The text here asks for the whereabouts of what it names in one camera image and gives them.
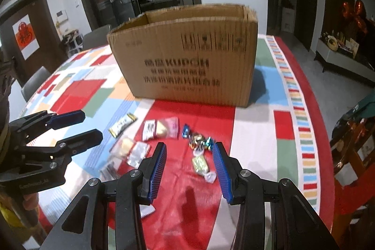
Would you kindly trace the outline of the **black silver snack bar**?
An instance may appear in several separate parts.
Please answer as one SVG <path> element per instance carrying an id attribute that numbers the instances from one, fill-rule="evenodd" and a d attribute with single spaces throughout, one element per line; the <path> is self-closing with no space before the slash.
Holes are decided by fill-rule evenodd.
<path id="1" fill-rule="evenodd" d="M 116 157 L 110 158 L 100 169 L 100 179 L 103 182 L 113 181 L 120 178 L 118 168 L 121 165 L 122 160 Z"/>

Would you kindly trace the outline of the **brown cardboard box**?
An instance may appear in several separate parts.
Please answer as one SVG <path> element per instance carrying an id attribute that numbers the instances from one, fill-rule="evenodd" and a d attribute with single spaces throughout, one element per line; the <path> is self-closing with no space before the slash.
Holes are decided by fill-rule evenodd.
<path id="1" fill-rule="evenodd" d="M 135 97 L 246 107 L 257 34 L 250 7 L 199 4 L 145 12 L 107 41 Z"/>

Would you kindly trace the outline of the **red wooden chair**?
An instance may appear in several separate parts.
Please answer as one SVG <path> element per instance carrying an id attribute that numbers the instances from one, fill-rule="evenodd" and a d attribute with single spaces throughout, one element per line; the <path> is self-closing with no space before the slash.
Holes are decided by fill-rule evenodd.
<path id="1" fill-rule="evenodd" d="M 374 151 L 359 151 L 374 138 L 374 92 L 343 114 L 332 132 L 330 147 L 334 174 L 350 165 L 356 179 L 343 186 L 334 180 L 332 236 L 340 249 L 374 249 Z"/>

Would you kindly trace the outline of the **green white candy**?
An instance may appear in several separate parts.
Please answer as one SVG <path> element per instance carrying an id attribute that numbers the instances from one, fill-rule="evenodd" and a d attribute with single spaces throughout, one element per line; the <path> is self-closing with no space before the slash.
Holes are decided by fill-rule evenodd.
<path id="1" fill-rule="evenodd" d="M 196 174 L 204 177 L 207 183 L 213 184 L 217 178 L 215 171 L 210 171 L 209 165 L 203 155 L 192 158 L 193 169 Z"/>

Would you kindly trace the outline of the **grey dining chair left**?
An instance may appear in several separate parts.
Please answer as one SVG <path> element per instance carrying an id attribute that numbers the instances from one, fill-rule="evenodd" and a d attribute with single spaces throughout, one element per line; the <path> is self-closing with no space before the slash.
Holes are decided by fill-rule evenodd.
<path id="1" fill-rule="evenodd" d="M 21 88 L 25 101 L 29 101 L 32 95 L 37 92 L 40 86 L 51 76 L 51 73 L 44 67 L 40 67 L 33 76 Z"/>

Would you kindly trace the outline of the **red balloons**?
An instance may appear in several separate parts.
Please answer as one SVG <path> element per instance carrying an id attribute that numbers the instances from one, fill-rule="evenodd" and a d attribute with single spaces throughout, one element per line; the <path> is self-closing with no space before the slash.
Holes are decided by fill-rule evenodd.
<path id="1" fill-rule="evenodd" d="M 354 20 L 359 31 L 367 33 L 366 25 L 366 10 L 363 1 L 356 0 L 355 5 L 352 6 L 349 2 L 345 1 L 342 5 L 343 18 L 347 20 Z"/>

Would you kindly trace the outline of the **dark wooden door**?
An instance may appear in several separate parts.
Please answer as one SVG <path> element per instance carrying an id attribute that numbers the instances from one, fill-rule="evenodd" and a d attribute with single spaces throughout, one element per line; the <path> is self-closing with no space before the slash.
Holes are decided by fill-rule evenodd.
<path id="1" fill-rule="evenodd" d="M 41 67 L 52 73 L 67 59 L 47 0 L 18 0 L 2 12 L 1 44 L 21 86 Z"/>

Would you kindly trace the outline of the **clear cracker packet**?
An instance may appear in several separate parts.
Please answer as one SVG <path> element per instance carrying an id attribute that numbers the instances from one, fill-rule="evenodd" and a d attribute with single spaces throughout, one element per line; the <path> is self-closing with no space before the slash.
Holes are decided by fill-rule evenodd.
<path id="1" fill-rule="evenodd" d="M 126 160 L 129 153 L 135 146 L 135 141 L 127 136 L 121 136 L 110 149 L 110 154 L 121 160 Z"/>

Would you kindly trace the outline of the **blue gold wrapped candy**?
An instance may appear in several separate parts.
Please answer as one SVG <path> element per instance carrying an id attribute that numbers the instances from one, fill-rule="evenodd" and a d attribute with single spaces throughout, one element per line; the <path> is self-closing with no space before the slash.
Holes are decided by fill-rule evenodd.
<path id="1" fill-rule="evenodd" d="M 182 127 L 181 136 L 188 140 L 189 147 L 192 150 L 196 150 L 202 147 L 205 142 L 205 137 L 201 133 L 194 132 L 188 124 L 184 124 Z"/>

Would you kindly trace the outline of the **white tv cabinet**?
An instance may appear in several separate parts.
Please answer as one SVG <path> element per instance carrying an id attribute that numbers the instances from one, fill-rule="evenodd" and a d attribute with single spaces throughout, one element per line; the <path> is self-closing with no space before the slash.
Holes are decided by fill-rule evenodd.
<path id="1" fill-rule="evenodd" d="M 374 71 L 349 56 L 332 51 L 320 39 L 317 43 L 314 60 L 322 65 L 322 72 L 331 71 L 374 86 Z"/>

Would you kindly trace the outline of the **green white snack stick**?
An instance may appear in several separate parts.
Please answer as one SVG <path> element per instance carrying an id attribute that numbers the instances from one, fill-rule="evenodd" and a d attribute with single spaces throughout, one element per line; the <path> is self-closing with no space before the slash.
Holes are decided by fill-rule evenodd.
<path id="1" fill-rule="evenodd" d="M 118 138 L 122 132 L 132 125 L 137 120 L 137 117 L 132 113 L 127 113 L 120 119 L 118 119 L 109 129 L 109 133 L 112 137 Z"/>

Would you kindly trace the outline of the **grey dining chair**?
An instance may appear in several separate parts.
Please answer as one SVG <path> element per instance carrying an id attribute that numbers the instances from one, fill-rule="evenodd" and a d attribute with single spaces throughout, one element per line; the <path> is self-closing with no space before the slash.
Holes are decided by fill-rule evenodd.
<path id="1" fill-rule="evenodd" d="M 108 45 L 107 34 L 111 31 L 111 25 L 99 27 L 83 36 L 83 51 Z"/>
<path id="2" fill-rule="evenodd" d="M 21 88 L 25 101 L 29 101 L 32 95 L 37 92 L 40 86 L 51 76 L 51 73 L 44 67 L 40 67 L 33 76 Z"/>

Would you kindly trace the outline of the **red poster on door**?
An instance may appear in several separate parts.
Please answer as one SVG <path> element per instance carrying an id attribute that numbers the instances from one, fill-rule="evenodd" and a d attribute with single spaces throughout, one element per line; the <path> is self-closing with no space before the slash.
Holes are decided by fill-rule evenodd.
<path id="1" fill-rule="evenodd" d="M 12 26 L 17 46 L 19 47 L 23 59 L 28 59 L 39 49 L 34 29 L 28 15 L 25 15 Z"/>

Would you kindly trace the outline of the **colourful patchwork tablecloth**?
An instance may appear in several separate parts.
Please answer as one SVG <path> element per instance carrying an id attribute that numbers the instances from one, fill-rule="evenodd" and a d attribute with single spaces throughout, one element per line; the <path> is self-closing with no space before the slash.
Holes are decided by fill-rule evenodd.
<path id="1" fill-rule="evenodd" d="M 23 115 L 47 110 L 81 109 L 83 123 L 50 130 L 34 140 L 53 146 L 58 140 L 99 129 L 99 146 L 76 155 L 65 184 L 41 192 L 41 221 L 56 222 L 81 187 L 109 158 L 115 140 L 109 128 L 122 116 L 137 118 L 126 136 L 139 141 L 144 121 L 177 117 L 180 125 L 222 142 L 243 168 L 263 179 L 291 179 L 323 222 L 332 226 L 334 183 L 330 145 L 315 96 L 301 67 L 281 39 L 260 35 L 250 104 L 246 108 L 135 98 L 109 47 L 85 51 L 67 60 L 23 109 Z M 167 163 L 154 212 L 142 220 L 148 249 L 229 249 L 239 208 L 222 197 L 218 183 L 207 183 L 193 169 L 193 153 L 182 137 L 166 140 Z"/>

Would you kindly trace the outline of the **blue foil wrapped candy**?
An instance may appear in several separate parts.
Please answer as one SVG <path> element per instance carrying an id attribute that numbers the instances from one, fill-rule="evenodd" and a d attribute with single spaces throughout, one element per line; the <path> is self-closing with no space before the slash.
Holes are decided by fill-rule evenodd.
<path id="1" fill-rule="evenodd" d="M 204 147 L 204 149 L 211 151 L 214 144 L 215 144 L 215 140 L 212 137 L 209 136 L 203 142 L 203 147 Z"/>

